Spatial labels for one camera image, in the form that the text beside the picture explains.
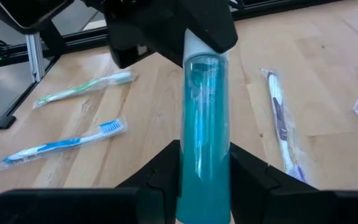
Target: white bottle cap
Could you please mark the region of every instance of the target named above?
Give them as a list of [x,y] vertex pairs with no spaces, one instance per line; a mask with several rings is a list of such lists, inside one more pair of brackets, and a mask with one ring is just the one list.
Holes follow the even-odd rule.
[[[185,63],[190,57],[198,54],[215,54],[211,47],[198,38],[191,30],[185,31],[185,49],[183,51],[183,63]],[[222,54],[223,57],[227,57],[227,52]]]

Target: clear plastic bottle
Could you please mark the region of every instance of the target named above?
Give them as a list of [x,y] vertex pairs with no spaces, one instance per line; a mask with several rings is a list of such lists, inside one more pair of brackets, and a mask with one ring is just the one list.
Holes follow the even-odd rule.
[[185,34],[181,174],[177,218],[230,223],[227,60]]

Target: clear plastic container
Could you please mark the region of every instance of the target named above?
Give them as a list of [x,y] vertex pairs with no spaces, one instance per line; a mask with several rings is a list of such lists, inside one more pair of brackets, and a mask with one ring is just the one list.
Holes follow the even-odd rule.
[[227,60],[214,52],[196,52],[186,58],[183,69],[177,218],[185,224],[226,224],[230,222]]

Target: wooden table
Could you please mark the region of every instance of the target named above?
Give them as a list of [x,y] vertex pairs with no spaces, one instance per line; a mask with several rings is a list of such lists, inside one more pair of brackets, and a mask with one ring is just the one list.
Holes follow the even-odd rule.
[[[230,52],[231,141],[282,169],[259,68],[282,71],[298,130],[297,159],[319,189],[358,189],[358,1],[236,22]],[[24,187],[114,187],[180,135],[182,69],[158,54],[131,68],[130,85],[32,109],[40,96],[111,74],[107,47],[64,55],[0,131],[0,160],[124,116],[126,133],[0,172],[0,192]]]

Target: toothbrush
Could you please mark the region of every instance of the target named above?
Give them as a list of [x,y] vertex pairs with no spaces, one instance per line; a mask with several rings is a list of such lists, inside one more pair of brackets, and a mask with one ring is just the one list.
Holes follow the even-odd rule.
[[91,141],[96,141],[102,138],[111,137],[113,135],[124,132],[125,130],[126,130],[126,125],[120,119],[115,119],[110,122],[100,124],[98,126],[97,134],[91,136],[79,137],[79,138],[71,138],[71,139],[66,139],[57,142],[50,142],[50,143],[43,144],[41,146],[32,147],[30,149],[24,149],[18,153],[15,153],[11,156],[4,158],[2,160],[2,163],[8,165],[15,164],[16,162],[26,161],[27,159],[31,159],[35,156],[44,154],[46,152],[52,152],[61,148],[79,146]]
[[75,96],[86,93],[87,91],[104,88],[110,84],[120,85],[134,80],[131,71],[122,71],[108,77],[97,78],[79,86],[74,86],[67,90],[60,91],[51,95],[43,96],[34,102],[34,108],[43,106],[49,102],[64,99],[68,96]]
[[269,71],[267,74],[270,99],[272,101],[273,113],[275,115],[275,127],[282,152],[284,168],[287,174],[300,181],[306,182],[305,175],[299,165],[292,162],[290,149],[288,147],[288,130],[283,111],[283,96],[277,76]]

